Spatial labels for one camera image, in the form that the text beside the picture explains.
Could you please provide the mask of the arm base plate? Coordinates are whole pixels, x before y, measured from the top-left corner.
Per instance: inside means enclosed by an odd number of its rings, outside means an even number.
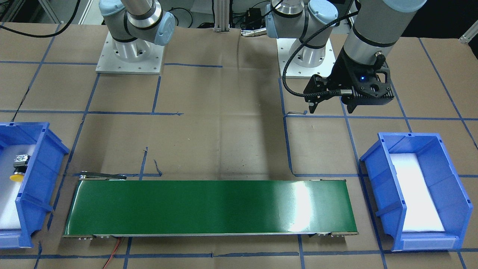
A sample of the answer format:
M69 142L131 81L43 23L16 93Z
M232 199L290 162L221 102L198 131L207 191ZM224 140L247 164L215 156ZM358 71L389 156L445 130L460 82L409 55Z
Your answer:
M159 75L163 66L164 46L136 39L121 43L106 36L96 72L101 74Z
M299 41L295 38L277 39L279 75L282 75L285 63L299 44ZM286 77L308 79L315 74L327 78L332 72L335 61L336 58L330 39L323 48L303 47L288 66Z

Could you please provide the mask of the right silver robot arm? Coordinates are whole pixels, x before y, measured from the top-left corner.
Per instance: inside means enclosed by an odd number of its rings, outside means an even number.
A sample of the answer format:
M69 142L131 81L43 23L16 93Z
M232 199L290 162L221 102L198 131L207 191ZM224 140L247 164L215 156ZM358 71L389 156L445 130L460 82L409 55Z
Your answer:
M172 39L176 20L158 0L101 0L99 10L113 39L118 60L145 60L153 45L165 46Z

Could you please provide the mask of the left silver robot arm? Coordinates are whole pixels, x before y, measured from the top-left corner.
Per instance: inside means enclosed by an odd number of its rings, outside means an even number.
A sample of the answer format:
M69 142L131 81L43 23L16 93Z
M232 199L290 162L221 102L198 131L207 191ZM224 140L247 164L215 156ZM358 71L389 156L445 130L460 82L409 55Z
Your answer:
M424 0L361 0L359 9L340 16L328 0L271 0L265 25L271 38L294 38L281 79L285 90L301 97L315 112L319 103L339 96L348 112L357 106L386 105L394 99L386 57ZM320 65L333 27L354 17L351 31L325 78L314 74L302 92L286 82L291 63Z

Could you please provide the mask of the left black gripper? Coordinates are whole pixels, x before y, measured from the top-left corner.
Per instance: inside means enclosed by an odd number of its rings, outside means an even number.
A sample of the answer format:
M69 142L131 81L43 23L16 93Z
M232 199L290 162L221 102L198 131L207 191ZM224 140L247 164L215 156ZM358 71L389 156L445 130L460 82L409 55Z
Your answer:
M353 60L347 55L344 49L339 53L336 63L333 65L332 72L329 77L323 78L320 75L312 75L309 83L306 85L303 94L306 95L304 100L308 103L308 109L311 114L315 113L319 103L331 99L335 96L351 95L353 87L346 85L345 69L357 67L359 65L373 67L378 69L378 56L372 57L371 64L362 64ZM362 105L360 100L346 100L345 105L347 111L352 114L357 106Z

